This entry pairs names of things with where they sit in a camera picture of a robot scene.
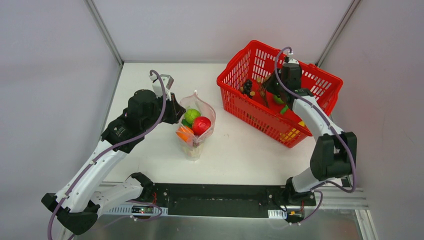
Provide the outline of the light green round fruit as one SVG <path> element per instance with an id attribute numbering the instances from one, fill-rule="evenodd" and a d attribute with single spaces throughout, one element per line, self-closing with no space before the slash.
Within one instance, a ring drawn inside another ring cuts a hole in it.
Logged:
<path id="1" fill-rule="evenodd" d="M 188 124 L 192 125 L 194 123 L 194 120 L 197 117 L 201 116 L 201 113 L 197 109 L 189 108 L 184 114 L 184 119 L 187 121 Z"/>

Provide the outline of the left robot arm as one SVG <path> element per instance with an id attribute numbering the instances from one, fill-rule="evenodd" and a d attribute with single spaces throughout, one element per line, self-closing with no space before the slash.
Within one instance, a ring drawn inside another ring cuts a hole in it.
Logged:
<path id="1" fill-rule="evenodd" d="M 47 238 L 53 238 L 54 220 L 73 235 L 81 235 L 115 206 L 135 199 L 143 203 L 152 200 L 154 183 L 141 172 L 132 173 L 107 191 L 96 193 L 96 189 L 146 134 L 160 123 L 177 124 L 185 112 L 172 92 L 158 96 L 148 89 L 136 91 L 122 114 L 108 124 L 93 154 L 72 180 L 57 193 L 42 197 L 42 204 L 52 212 Z"/>

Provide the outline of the clear zip top bag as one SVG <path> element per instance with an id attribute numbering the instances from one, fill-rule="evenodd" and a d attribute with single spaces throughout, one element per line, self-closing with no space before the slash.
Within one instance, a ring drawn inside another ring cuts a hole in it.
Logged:
<path id="1" fill-rule="evenodd" d="M 186 112 L 180 117 L 175 133 L 186 158 L 195 162 L 200 158 L 207 139 L 214 132 L 216 111 L 199 97 L 196 90 L 192 95 L 184 97 L 180 105 Z"/>

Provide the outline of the green lettuce leaf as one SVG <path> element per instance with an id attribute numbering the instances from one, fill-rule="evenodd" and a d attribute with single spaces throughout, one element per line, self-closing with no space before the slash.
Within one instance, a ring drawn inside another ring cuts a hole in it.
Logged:
<path id="1" fill-rule="evenodd" d="M 181 144 L 181 149 L 189 161 L 195 162 L 200 158 L 203 152 L 204 145 L 204 142 L 183 142 Z"/>

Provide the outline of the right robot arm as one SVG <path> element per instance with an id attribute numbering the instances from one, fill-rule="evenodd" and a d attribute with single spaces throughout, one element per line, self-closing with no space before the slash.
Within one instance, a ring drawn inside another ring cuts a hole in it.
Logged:
<path id="1" fill-rule="evenodd" d="M 291 177 L 284 190 L 284 200 L 296 205 L 310 192 L 324 184 L 332 184 L 346 193 L 357 188 L 357 136 L 338 127 L 320 108 L 312 92 L 301 86 L 299 63 L 275 67 L 264 83 L 265 89 L 280 97 L 304 122 L 315 140 L 309 167 Z"/>

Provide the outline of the dark grape bunch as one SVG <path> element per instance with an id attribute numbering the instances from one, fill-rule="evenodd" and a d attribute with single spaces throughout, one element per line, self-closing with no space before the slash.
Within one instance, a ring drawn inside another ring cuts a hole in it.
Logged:
<path id="1" fill-rule="evenodd" d="M 249 98 L 252 97 L 251 92 L 252 92 L 252 84 L 253 82 L 250 79 L 247 79 L 243 85 L 240 87 L 240 92 L 246 96 L 248 96 Z"/>

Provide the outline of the orange fruit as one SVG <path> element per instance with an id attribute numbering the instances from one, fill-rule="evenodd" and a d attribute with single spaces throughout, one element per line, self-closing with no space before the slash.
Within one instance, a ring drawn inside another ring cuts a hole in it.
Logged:
<path id="1" fill-rule="evenodd" d="M 175 133 L 185 143 L 191 143 L 195 137 L 193 130 L 185 125 L 180 126 Z"/>

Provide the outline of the green mangosteen fruit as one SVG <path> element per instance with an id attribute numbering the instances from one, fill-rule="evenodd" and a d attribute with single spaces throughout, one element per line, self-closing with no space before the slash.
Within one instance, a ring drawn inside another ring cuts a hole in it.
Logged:
<path id="1" fill-rule="evenodd" d="M 286 103 L 277 95 L 273 95 L 273 101 L 277 104 L 277 105 L 285 105 Z"/>

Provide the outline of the red apple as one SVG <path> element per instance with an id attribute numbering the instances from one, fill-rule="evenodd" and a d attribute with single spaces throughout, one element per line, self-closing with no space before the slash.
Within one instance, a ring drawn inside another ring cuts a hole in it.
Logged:
<path id="1" fill-rule="evenodd" d="M 209 118 L 205 116 L 197 117 L 192 124 L 192 131 L 196 136 L 201 136 L 205 133 L 212 125 L 212 122 Z"/>

